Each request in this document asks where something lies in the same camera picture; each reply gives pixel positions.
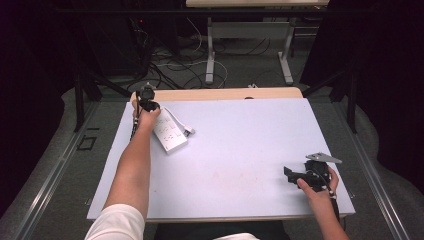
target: gray floor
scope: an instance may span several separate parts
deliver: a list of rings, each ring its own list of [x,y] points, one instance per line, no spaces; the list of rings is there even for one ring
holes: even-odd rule
[[[272,41],[268,50],[260,55],[254,53],[260,53],[266,49],[267,40],[255,49],[253,54],[224,55],[224,53],[248,53],[261,41],[261,39],[238,39],[217,42],[216,61],[222,65],[215,64],[216,81],[207,87],[220,86],[222,81],[219,80],[219,76],[226,78],[226,88],[247,87],[253,83],[258,87],[286,87],[277,59],[277,51],[282,42]],[[313,39],[297,39],[294,57],[289,58],[289,65],[295,79],[294,86],[302,90],[306,86],[299,84],[298,80],[312,43]],[[191,49],[184,50],[183,54],[193,58],[201,57],[194,62],[205,60],[206,56],[201,51],[194,51],[196,47],[193,45]],[[166,51],[158,52],[160,55],[165,53]],[[167,59],[155,61],[155,63],[157,65],[177,64],[177,62],[169,62]],[[175,70],[177,67],[170,66],[169,68]],[[160,67],[175,82],[181,85],[187,83],[187,88],[200,86],[200,80],[196,78],[194,72],[204,73],[205,68],[205,64],[193,65],[190,68],[191,71],[172,71],[165,66]],[[113,81],[122,83],[123,87],[128,84],[124,78],[116,78]],[[139,86],[140,84],[134,84],[129,87],[129,90],[134,91]],[[424,236],[424,230],[421,227],[424,224],[423,195],[409,182],[387,171],[376,161],[378,135],[366,114],[360,109],[356,115],[358,134],[355,136],[349,134],[345,122],[340,117],[344,114],[346,101],[340,104],[330,103],[327,97],[330,90],[323,88],[313,94],[309,100],[330,151],[334,156],[344,160],[343,164],[339,166],[339,170],[348,190],[355,195],[352,202],[357,213],[347,217],[344,223],[348,235],[351,239],[422,239]],[[102,161],[104,162],[106,159],[108,147],[113,141],[113,132],[116,131],[123,111],[123,102],[126,101],[110,89],[102,87],[102,91],[105,94],[102,102],[91,104],[87,101],[86,109],[88,112],[93,110],[93,114],[79,133],[79,139],[76,139],[73,134],[76,122],[73,91],[63,95],[66,109],[60,127],[27,184],[0,220],[0,239],[20,239],[21,237],[81,239],[84,237],[90,226],[90,222],[85,219],[89,207],[85,201],[92,197],[93,191],[96,189],[98,183],[96,179],[100,178]],[[83,135],[96,137],[93,151],[78,151],[75,148],[68,148],[72,146],[70,143],[81,140]],[[375,172],[371,172],[371,178],[369,176],[370,168],[367,168],[369,165],[363,163],[364,157],[358,153],[355,140],[360,141],[360,146],[366,153],[365,160],[371,165],[371,169],[376,169]],[[61,161],[67,162],[67,164],[60,165]],[[53,176],[60,179],[60,183],[51,189],[51,192],[54,191],[54,195],[49,199],[48,205],[40,207],[40,212],[43,214],[39,215],[41,216],[39,219],[27,215],[40,189],[46,187],[43,186],[46,179],[52,176],[49,174],[58,166],[63,167],[66,171],[63,175]],[[377,183],[381,183],[382,189],[378,189],[377,186],[376,190],[376,180]],[[386,196],[383,200],[380,199],[381,193],[383,193],[383,197]],[[22,225],[25,219],[32,219],[33,224]],[[294,240],[321,238],[314,219],[285,221],[284,224],[287,233]],[[147,225],[145,239],[152,239],[155,227],[154,224]],[[396,233],[399,229],[405,230],[405,233]]]

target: finger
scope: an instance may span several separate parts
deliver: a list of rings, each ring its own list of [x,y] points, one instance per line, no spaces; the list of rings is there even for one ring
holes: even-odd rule
[[[337,176],[336,171],[334,171],[331,167],[328,167],[328,172],[330,173],[330,187],[333,192],[336,192],[337,185],[339,184],[339,176]]]
[[[297,179],[297,185],[303,190],[303,192],[308,196],[309,198],[312,198],[315,194],[315,191],[312,190],[312,188],[308,185],[305,180],[298,178]]]

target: person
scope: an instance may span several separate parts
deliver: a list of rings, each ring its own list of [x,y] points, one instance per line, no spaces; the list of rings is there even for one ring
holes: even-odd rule
[[[119,159],[116,174],[103,210],[90,227],[85,239],[143,239],[149,205],[150,136],[155,126],[156,118],[160,114],[160,109],[157,108],[151,112],[140,109],[139,114],[138,128]],[[333,169],[329,167],[328,170],[331,175],[329,185],[335,193],[339,179]],[[319,224],[323,238],[325,240],[349,239],[334,214],[329,192],[327,190],[315,192],[302,179],[298,179],[297,184],[309,200],[309,205]],[[262,227],[266,222],[255,224]],[[267,226],[270,226],[270,224],[264,225],[265,231],[267,231]],[[249,232],[238,232],[230,236],[221,235],[217,239],[253,240],[257,239],[256,237]]]

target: white table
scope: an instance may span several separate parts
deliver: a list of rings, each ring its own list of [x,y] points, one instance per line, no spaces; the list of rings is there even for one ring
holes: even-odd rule
[[[271,94],[274,91],[274,96],[278,96],[278,90],[281,93],[284,89],[268,89]],[[214,99],[232,91],[183,90],[174,95],[178,92],[183,92],[186,99],[196,99],[195,96]],[[267,89],[241,92],[255,97],[256,92],[264,94]],[[283,173],[284,166],[304,172],[307,154],[330,154],[307,99],[160,101],[160,104],[181,122],[195,128],[196,133],[190,136],[187,146],[170,155],[152,136],[147,221],[246,221],[312,216],[304,193],[288,183]],[[129,142],[132,111],[128,103],[88,219],[99,216],[107,198],[119,157]],[[335,164],[329,165],[337,172]],[[340,214],[355,213],[342,179],[337,194]]]
[[[235,8],[235,7],[300,7],[326,6],[329,0],[187,0],[187,7],[195,8]],[[287,54],[293,38],[295,18],[290,22],[212,22],[208,18],[208,63],[206,67],[207,84],[213,83],[215,52],[213,38],[270,38],[285,39],[283,51],[278,52],[284,81],[293,84],[287,63]]]

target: table surface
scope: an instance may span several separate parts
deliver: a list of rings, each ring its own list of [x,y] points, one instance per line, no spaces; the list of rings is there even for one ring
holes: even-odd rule
[[[329,0],[187,0],[187,7],[326,6]]]
[[[246,97],[255,100],[242,100]],[[284,166],[304,172],[307,154],[330,154],[307,99],[301,97],[297,88],[156,91],[155,100],[196,134],[170,155],[152,136],[147,221],[311,217],[303,192],[283,174]],[[97,218],[106,200],[129,141],[131,114],[128,103],[88,219]],[[338,172],[335,164],[329,165]],[[342,179],[337,192],[340,214],[353,214]]]

